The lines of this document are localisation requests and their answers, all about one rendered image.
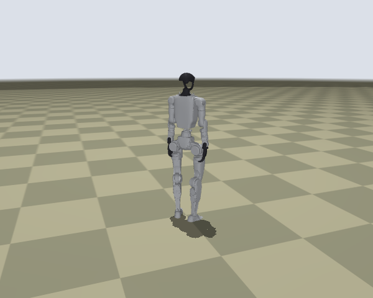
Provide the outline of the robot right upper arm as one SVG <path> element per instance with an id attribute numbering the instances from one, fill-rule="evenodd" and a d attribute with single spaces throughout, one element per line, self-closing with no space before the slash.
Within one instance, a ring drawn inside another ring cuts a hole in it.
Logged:
<path id="1" fill-rule="evenodd" d="M 195 105 L 198 107 L 198 126 L 204 127 L 206 101 L 202 97 L 194 97 Z"/>

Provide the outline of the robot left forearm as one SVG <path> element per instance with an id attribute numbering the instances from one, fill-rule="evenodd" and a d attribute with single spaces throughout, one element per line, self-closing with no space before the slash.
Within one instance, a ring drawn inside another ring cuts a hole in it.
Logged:
<path id="1" fill-rule="evenodd" d="M 171 142 L 174 141 L 174 135 L 175 135 L 175 124 L 172 124 L 168 121 L 168 137 L 171 138 Z M 167 137 L 167 141 L 168 141 Z"/>

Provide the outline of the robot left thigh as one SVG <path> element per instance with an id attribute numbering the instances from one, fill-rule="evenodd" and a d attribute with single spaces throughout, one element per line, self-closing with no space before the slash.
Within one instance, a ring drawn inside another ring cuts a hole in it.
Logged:
<path id="1" fill-rule="evenodd" d="M 175 175 L 175 184 L 182 183 L 181 166 L 183 158 L 183 150 L 177 147 L 177 140 L 169 144 L 169 149 L 172 153 L 173 174 Z"/>

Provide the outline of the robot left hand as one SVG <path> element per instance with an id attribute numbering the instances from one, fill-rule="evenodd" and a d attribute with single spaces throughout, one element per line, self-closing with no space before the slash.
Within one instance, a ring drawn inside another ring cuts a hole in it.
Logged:
<path id="1" fill-rule="evenodd" d="M 170 137 L 168 137 L 168 155 L 170 156 L 170 157 L 172 157 L 172 151 L 169 149 L 169 144 L 171 143 L 171 138 Z"/>

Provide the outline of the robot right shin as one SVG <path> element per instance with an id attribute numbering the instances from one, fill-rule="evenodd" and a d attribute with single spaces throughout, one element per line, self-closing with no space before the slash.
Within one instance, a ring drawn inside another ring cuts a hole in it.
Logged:
<path id="1" fill-rule="evenodd" d="M 198 203 L 201 197 L 201 187 L 201 180 L 197 179 L 195 181 L 195 188 L 190 188 L 191 214 L 193 214 L 194 217 L 197 216 Z"/>

